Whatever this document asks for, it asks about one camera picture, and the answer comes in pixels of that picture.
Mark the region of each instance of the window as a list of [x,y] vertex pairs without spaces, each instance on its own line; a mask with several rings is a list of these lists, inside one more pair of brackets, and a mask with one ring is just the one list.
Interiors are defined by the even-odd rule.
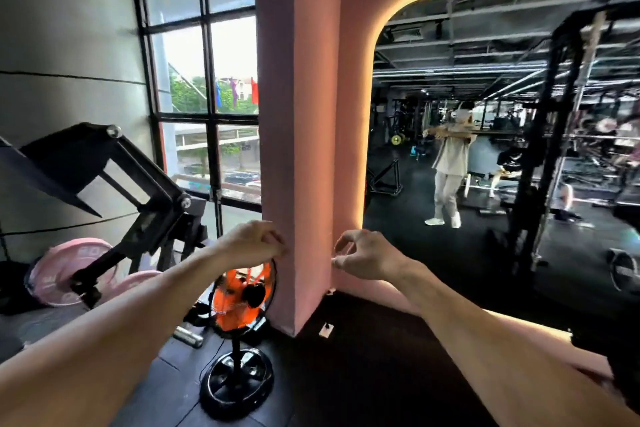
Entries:
[[259,219],[255,0],[138,2],[158,164],[186,192],[209,197],[211,238]]

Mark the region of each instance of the black window frame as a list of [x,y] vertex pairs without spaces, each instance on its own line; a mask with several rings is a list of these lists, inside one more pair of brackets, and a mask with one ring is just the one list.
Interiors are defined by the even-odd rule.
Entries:
[[[148,17],[147,0],[134,0],[136,6],[136,18],[140,45],[142,49],[145,80],[147,83],[147,97],[150,111],[150,124],[152,129],[152,141],[154,145],[154,160],[156,164],[164,168],[164,154],[162,148],[161,124],[165,123],[203,123],[206,126],[207,151],[209,154],[210,191],[198,192],[190,189],[185,191],[194,197],[201,197],[210,201],[215,206],[216,233],[220,237],[223,234],[222,206],[233,206],[245,210],[262,213],[260,203],[250,203],[232,197],[222,195],[222,178],[220,173],[220,143],[218,141],[218,125],[220,124],[246,124],[259,127],[259,115],[245,114],[218,114],[215,104],[215,68],[213,63],[213,47],[211,38],[211,24],[220,21],[228,21],[255,16],[255,6],[241,9],[226,10],[210,13],[209,0],[200,1],[200,15],[196,17],[171,21],[167,23],[151,25]],[[206,113],[167,113],[159,111],[159,90],[156,75],[156,60],[152,36],[169,31],[188,27],[200,27],[204,48],[205,82],[207,86],[207,112]]]

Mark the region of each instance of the fan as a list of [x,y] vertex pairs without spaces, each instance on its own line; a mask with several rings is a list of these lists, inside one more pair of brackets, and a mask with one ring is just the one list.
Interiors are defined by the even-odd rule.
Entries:
[[215,419],[238,418],[256,409],[273,386],[273,367],[257,348],[240,348],[240,337],[262,325],[276,286],[275,262],[226,272],[209,294],[209,324],[230,339],[200,384],[200,403]]

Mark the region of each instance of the sky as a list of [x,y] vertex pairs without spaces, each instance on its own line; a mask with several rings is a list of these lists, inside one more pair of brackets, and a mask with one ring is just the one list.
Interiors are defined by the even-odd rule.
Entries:
[[[216,78],[258,77],[255,17],[216,22],[211,26]],[[202,31],[189,27],[163,34],[166,58],[187,78],[204,76]]]

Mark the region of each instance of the white shoe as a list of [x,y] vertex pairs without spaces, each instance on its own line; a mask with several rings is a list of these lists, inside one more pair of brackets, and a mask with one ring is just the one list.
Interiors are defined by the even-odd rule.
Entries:
[[441,218],[431,218],[430,220],[424,220],[425,225],[433,227],[435,225],[444,225],[444,220]]
[[460,228],[462,226],[462,220],[460,220],[460,213],[455,213],[451,217],[451,228]]

